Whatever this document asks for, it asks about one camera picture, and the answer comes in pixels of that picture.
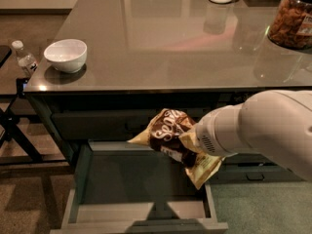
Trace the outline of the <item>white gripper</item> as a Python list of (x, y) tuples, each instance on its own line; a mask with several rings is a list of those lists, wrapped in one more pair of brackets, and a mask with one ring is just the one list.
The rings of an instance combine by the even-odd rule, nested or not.
[(233, 156), (244, 147), (239, 116), (242, 105), (228, 105), (206, 114), (196, 125), (198, 145), (213, 156)]

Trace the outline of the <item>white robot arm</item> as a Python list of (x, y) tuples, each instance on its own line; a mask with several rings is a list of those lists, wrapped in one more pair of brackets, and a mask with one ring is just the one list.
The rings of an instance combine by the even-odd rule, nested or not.
[(312, 92), (271, 90), (209, 112), (195, 125), (197, 145), (213, 156), (260, 154), (312, 180)]

